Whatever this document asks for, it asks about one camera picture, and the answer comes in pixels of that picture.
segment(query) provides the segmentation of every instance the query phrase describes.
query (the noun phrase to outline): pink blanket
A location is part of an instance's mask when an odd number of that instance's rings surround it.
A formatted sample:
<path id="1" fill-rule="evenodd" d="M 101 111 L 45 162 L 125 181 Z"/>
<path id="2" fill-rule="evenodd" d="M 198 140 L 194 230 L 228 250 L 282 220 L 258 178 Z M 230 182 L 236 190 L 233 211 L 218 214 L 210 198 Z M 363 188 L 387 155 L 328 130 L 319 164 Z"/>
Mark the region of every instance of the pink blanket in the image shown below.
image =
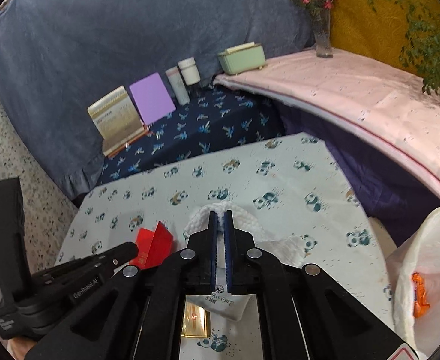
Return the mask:
<path id="1" fill-rule="evenodd" d="M 399 163 L 440 198 L 440 98 L 421 78 L 343 50 L 269 59 L 262 70 L 219 75 L 216 83 L 260 93 L 351 132 Z"/>

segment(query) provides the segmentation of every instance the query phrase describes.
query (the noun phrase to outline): red box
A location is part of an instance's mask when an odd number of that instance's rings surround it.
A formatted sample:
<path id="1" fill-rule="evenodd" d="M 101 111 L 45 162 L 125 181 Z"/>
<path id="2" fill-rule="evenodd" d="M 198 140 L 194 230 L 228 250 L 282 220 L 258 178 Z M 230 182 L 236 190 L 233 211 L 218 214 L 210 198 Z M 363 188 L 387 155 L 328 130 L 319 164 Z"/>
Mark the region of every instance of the red box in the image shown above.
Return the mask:
<path id="1" fill-rule="evenodd" d="M 155 231 L 141 228 L 136 236 L 138 256 L 130 264 L 140 269 L 159 266 L 164 259 L 170 256 L 173 245 L 173 235 L 169 233 L 163 223 L 158 222 Z"/>

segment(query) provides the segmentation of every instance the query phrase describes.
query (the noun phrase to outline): white towel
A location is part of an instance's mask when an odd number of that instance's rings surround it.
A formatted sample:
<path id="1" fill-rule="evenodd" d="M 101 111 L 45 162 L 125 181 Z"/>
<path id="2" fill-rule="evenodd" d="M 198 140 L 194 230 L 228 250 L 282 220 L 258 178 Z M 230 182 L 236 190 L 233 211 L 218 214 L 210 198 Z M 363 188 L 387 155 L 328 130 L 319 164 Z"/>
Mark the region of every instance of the white towel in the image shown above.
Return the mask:
<path id="1" fill-rule="evenodd" d="M 208 227 L 210 211 L 215 211 L 218 215 L 217 285 L 215 292 L 211 295 L 189 295 L 187 301 L 219 314 L 229 320 L 239 321 L 243 315 L 248 300 L 250 300 L 252 295 L 233 296 L 226 290 L 223 214 L 227 210 L 232 211 L 235 228 L 251 233 L 256 247 L 274 254 L 283 264 L 301 268 L 303 260 L 305 259 L 305 241 L 298 236 L 270 241 L 270 239 L 273 238 L 273 235 L 260 226 L 257 218 L 231 202 L 209 204 L 200 208 L 193 214 L 191 220 L 183 231 L 183 237 L 186 242 L 188 242 L 190 235 L 205 230 Z"/>

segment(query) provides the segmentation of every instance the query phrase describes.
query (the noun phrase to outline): white plastic bag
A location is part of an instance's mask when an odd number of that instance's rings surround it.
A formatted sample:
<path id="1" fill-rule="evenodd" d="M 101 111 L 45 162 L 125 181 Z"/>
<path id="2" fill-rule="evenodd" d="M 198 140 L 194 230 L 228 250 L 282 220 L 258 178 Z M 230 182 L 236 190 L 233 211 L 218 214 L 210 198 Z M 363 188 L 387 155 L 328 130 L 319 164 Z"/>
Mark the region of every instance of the white plastic bag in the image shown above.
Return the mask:
<path id="1" fill-rule="evenodd" d="M 418 231 L 387 258 L 386 266 L 394 291 L 395 331 L 420 359 L 427 359 L 440 345 L 440 208 L 428 215 Z M 424 279 L 430 304 L 420 318 L 413 317 L 413 273 Z"/>

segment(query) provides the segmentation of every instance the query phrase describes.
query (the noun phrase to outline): purple notebook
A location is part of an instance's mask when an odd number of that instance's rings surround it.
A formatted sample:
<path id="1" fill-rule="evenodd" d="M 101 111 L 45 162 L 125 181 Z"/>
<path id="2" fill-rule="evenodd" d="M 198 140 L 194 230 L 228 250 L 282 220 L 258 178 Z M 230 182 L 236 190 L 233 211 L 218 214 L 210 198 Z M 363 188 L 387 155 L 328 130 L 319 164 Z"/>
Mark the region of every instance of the purple notebook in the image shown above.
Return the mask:
<path id="1" fill-rule="evenodd" d="M 146 125 L 160 120 L 176 109 L 158 73 L 153 73 L 130 85 L 130 90 Z"/>

